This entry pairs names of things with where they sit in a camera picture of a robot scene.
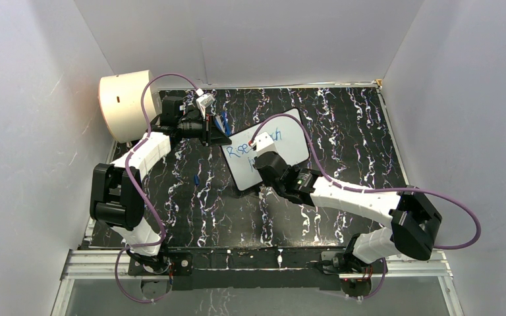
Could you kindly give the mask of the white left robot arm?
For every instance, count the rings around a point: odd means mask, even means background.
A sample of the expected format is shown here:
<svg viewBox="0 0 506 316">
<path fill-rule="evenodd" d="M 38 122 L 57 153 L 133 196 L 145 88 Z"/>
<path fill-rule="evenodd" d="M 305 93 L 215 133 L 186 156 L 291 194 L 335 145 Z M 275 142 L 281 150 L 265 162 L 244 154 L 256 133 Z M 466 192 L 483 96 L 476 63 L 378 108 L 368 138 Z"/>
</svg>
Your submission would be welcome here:
<svg viewBox="0 0 506 316">
<path fill-rule="evenodd" d="M 142 187 L 143 179 L 183 139 L 197 139 L 204 146 L 229 145 L 231 141 L 217 115 L 208 113 L 214 96 L 206 93 L 196 106 L 185 109 L 180 97 L 164 97 L 161 113 L 130 151 L 110 164 L 93 170 L 90 216 L 120 234 L 129 252 L 145 257 L 145 266 L 155 274 L 168 270 L 171 260 L 161 250 L 165 229 L 158 233 L 144 217 L 151 205 Z"/>
</svg>

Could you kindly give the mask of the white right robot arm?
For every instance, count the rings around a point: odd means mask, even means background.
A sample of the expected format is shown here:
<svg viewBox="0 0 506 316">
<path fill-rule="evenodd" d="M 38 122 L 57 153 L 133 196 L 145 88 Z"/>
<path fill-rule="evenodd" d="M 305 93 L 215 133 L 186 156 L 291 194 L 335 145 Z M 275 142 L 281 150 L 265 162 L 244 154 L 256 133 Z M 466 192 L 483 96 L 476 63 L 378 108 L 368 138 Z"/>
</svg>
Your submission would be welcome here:
<svg viewBox="0 0 506 316">
<path fill-rule="evenodd" d="M 431 257 L 442 217 L 415 188 L 399 192 L 353 188 L 349 183 L 326 179 L 320 171 L 290 166 L 274 151 L 255 158 L 254 168 L 266 186 L 292 203 L 338 209 L 382 225 L 379 230 L 352 237 L 344 254 L 350 271 L 360 273 L 391 255 L 420 261 Z"/>
</svg>

